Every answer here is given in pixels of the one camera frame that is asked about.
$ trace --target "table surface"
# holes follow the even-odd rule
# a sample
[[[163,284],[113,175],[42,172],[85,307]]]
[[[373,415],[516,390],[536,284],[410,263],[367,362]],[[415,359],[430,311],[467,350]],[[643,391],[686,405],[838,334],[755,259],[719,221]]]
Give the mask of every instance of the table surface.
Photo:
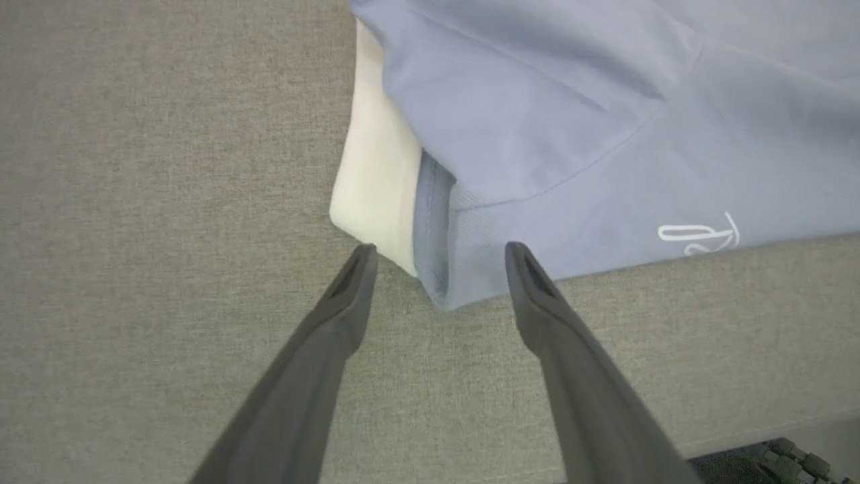
[[[180,482],[355,241],[328,221],[346,1],[0,9],[0,468]],[[860,238],[560,284],[688,456],[860,413]],[[558,482],[506,298],[383,261],[324,482]]]

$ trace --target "clothing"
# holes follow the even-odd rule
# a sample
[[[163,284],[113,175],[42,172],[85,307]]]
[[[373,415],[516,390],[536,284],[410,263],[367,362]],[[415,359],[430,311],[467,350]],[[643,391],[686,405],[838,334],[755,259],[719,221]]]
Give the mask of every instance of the clothing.
[[[860,3],[353,0],[430,155],[415,266],[442,308],[860,229]]]
[[[356,25],[353,112],[329,217],[416,276],[412,232],[421,145],[382,89],[383,52]]]

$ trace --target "white logo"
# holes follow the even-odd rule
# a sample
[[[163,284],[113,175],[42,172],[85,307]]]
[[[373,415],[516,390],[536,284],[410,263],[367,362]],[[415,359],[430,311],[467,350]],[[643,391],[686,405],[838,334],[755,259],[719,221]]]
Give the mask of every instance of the white logo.
[[[711,249],[703,244],[692,242],[684,248],[684,255],[686,256],[695,256],[697,254],[708,254],[711,252],[721,251],[733,242],[734,244],[731,248],[734,249],[738,244],[740,244],[740,232],[738,232],[738,226],[734,224],[732,216],[729,215],[728,212],[725,214],[726,220],[728,220],[728,224],[731,226],[728,230],[721,230],[718,232],[716,229],[705,225],[664,225],[657,229],[657,235],[660,236],[660,240],[665,240],[666,242],[686,242],[689,240],[712,240],[725,238],[722,241],[722,244],[715,249]]]

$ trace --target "white fabric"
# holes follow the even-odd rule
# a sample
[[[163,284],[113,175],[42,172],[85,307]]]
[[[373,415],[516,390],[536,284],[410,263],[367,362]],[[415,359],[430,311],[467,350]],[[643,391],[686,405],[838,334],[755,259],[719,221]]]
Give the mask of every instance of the white fabric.
[[[356,31],[352,120],[329,216],[416,276],[412,226],[421,145],[383,91],[382,47],[361,22]]]

